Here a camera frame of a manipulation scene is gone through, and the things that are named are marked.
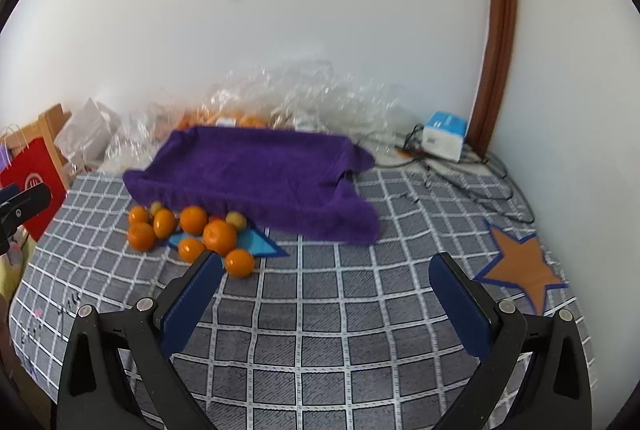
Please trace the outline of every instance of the star pattern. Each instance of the star pattern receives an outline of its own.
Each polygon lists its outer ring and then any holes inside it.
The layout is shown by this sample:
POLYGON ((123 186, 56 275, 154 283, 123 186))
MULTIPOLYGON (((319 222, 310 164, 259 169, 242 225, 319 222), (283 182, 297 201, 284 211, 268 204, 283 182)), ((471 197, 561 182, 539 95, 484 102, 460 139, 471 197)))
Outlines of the star pattern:
POLYGON ((547 291, 567 285, 546 263, 538 236, 533 233, 517 239, 497 226, 488 227, 500 254, 478 273, 475 280, 518 288, 529 299, 535 314, 544 314, 547 291))

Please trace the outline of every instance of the checkered tablecloth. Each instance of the checkered tablecloth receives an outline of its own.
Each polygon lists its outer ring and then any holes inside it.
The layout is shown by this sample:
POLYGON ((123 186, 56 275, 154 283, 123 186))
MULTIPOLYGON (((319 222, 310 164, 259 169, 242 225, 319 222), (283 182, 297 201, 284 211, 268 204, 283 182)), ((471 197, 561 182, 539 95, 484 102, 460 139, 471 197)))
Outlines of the checkered tablecloth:
MULTIPOLYGON (((459 179, 491 197, 506 193, 492 176, 459 179)), ((290 256, 260 260, 246 280, 225 276, 186 348, 172 357, 220 430, 428 428, 476 368, 431 290, 429 259, 448 251, 473 276, 497 254, 486 220, 518 237, 534 229, 488 214, 435 176, 375 170, 357 176, 355 185, 380 213, 377 244, 334 244, 267 230, 290 256)), ((514 200, 494 206, 524 209, 514 200)), ((141 254, 128 246, 129 207, 120 179, 76 179, 12 303, 15 349, 53 400, 81 304, 119 310, 158 294, 186 269, 170 248, 141 254)), ((519 290, 487 289, 531 312, 519 290)), ((573 312, 591 373, 591 342, 571 290, 551 290, 547 307, 547 314, 561 307, 573 312)), ((527 360, 521 356, 490 427, 504 419, 527 360)), ((124 352, 123 362, 145 417, 162 428, 124 352)))

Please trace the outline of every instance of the blue and white box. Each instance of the blue and white box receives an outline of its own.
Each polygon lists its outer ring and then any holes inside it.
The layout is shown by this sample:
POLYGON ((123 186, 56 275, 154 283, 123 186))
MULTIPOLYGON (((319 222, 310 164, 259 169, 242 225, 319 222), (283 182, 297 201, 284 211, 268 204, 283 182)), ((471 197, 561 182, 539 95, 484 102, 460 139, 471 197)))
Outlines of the blue and white box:
POLYGON ((466 120, 438 111, 424 125, 422 148, 425 152, 457 162, 465 143, 466 120))

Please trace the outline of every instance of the towel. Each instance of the towel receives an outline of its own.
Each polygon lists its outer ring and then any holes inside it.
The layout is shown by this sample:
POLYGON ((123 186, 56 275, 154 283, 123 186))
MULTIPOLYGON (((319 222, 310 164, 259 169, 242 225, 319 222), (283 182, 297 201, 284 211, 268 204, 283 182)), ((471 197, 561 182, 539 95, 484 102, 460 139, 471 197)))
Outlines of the towel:
POLYGON ((194 204, 220 216, 237 210, 283 232, 371 244, 378 214, 347 174, 373 165, 344 136, 195 126, 172 132, 146 170, 122 179, 140 204, 161 201, 176 211, 194 204))

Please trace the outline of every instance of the white wall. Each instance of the white wall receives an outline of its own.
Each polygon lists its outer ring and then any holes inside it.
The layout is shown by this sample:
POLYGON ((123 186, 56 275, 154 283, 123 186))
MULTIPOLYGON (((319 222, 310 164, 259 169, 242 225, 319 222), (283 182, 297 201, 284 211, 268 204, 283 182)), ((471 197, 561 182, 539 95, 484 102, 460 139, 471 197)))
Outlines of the white wall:
POLYGON ((631 0, 520 0, 492 150, 583 308, 596 428, 640 380, 640 15, 631 0))
POLYGON ((468 116, 487 17, 488 0, 21 0, 0 34, 0 124, 89 96, 197 100, 228 70, 291 57, 406 85, 420 116, 468 116))

